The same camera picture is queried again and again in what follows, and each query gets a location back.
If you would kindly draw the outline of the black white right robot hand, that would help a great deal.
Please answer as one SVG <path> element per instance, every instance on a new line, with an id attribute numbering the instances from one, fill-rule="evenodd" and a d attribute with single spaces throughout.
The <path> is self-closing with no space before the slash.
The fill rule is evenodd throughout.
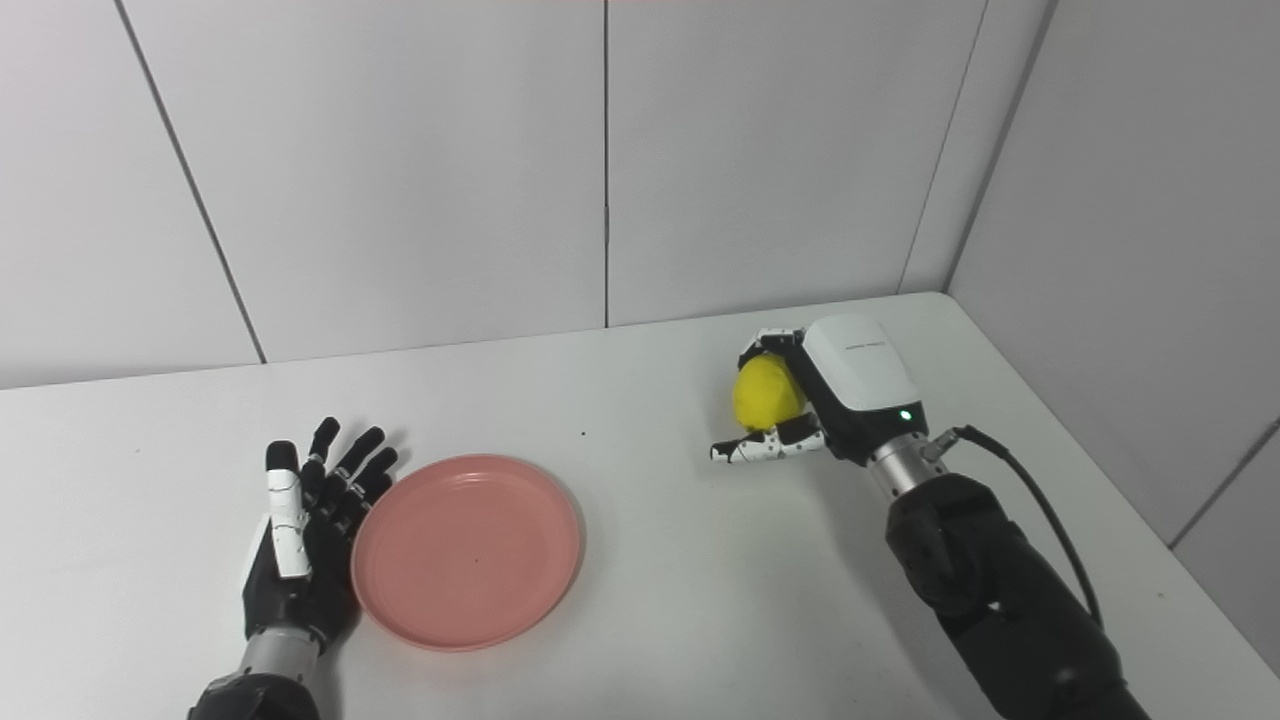
<path id="1" fill-rule="evenodd" d="M 864 468 L 890 442 L 928 436 L 920 392 L 884 328 L 859 314 L 758 331 L 739 355 L 739 439 L 716 442 L 716 462 L 759 462 L 828 450 Z"/>

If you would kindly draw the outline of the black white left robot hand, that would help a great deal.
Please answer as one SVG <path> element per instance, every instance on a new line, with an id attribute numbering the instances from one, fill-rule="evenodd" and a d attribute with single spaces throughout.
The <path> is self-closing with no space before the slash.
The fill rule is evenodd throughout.
<path id="1" fill-rule="evenodd" d="M 265 451 L 268 524 L 241 593 L 246 638 L 289 626 L 329 650 L 358 616 L 355 542 L 393 486 L 398 454 L 384 429 L 370 427 L 329 466 L 339 430 L 335 418 L 325 418 L 306 459 L 288 439 Z"/>

